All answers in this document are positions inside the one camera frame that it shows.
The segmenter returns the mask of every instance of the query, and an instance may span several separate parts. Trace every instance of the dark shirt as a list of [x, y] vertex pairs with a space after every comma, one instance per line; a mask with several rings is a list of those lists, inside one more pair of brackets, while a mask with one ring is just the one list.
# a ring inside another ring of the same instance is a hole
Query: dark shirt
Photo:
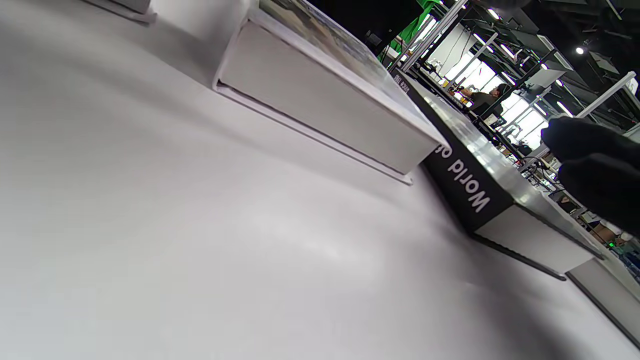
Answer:
[[[484, 92], [474, 92], [471, 94], [471, 101], [474, 102], [473, 106], [471, 106], [470, 110], [476, 113], [476, 115], [480, 115], [484, 113], [489, 106], [493, 105], [493, 103], [497, 100], [497, 97], [491, 96]], [[502, 105], [496, 106], [496, 108], [492, 111], [496, 115], [502, 114]]]

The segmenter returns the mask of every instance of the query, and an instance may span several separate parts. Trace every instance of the person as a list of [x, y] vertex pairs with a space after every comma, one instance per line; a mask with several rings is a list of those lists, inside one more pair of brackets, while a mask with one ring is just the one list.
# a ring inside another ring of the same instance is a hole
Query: person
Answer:
[[[473, 111], [476, 115], [480, 115], [489, 108], [489, 106], [493, 105], [499, 98], [507, 91], [507, 84], [500, 84], [495, 89], [491, 90], [489, 94], [484, 92], [471, 92], [470, 90], [463, 89], [461, 91], [462, 95], [471, 99], [474, 103], [469, 110]], [[501, 114], [502, 113], [502, 105], [498, 105], [494, 113]]]

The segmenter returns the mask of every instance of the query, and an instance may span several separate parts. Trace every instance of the black glove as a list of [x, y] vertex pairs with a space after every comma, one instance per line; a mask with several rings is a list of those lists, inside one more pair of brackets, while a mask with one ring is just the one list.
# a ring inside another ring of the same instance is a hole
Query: black glove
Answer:
[[640, 144], [606, 127], [563, 117], [542, 140], [562, 161], [559, 180], [588, 209], [640, 237]]

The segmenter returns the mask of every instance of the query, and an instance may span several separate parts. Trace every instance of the white table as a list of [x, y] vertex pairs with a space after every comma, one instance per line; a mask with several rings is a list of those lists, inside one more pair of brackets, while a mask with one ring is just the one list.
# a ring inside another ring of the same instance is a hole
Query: white table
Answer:
[[184, 54], [160, 29], [0, 3], [5, 358], [638, 358], [571, 283], [470, 242], [422, 175], [218, 97], [149, 51]]

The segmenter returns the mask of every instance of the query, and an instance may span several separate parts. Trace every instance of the white book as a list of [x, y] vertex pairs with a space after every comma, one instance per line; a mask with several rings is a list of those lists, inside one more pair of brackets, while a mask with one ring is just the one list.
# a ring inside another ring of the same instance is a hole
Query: white book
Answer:
[[213, 87], [394, 177], [446, 144], [368, 48], [304, 0], [250, 6]]

